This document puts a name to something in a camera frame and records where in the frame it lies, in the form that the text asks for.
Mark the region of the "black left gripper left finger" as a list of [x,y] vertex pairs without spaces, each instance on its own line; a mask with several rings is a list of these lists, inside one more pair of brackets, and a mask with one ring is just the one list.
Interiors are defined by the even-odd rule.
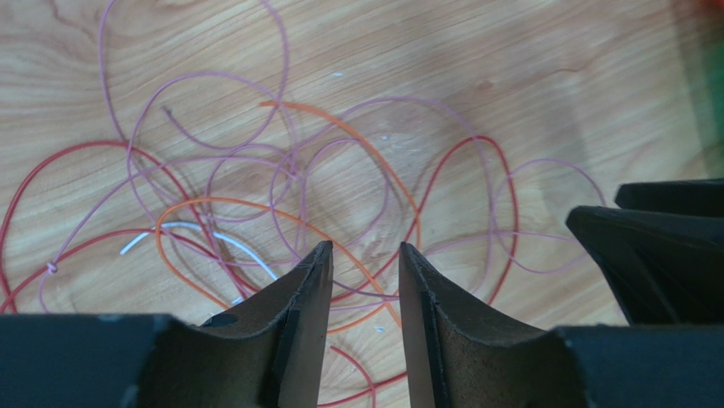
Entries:
[[1,318],[4,407],[314,407],[331,303],[319,243],[246,301],[193,326],[169,314]]

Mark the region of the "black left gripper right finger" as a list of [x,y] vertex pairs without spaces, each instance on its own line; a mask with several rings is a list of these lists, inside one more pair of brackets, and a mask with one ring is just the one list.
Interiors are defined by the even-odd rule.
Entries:
[[720,407],[721,326],[558,326],[501,313],[405,242],[399,303],[414,407]]

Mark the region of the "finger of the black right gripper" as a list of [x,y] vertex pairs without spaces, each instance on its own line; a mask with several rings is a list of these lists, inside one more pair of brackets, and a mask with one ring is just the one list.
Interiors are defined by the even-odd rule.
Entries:
[[723,179],[622,184],[620,208],[697,217],[723,217]]
[[723,220],[576,207],[566,225],[631,325],[723,322]]

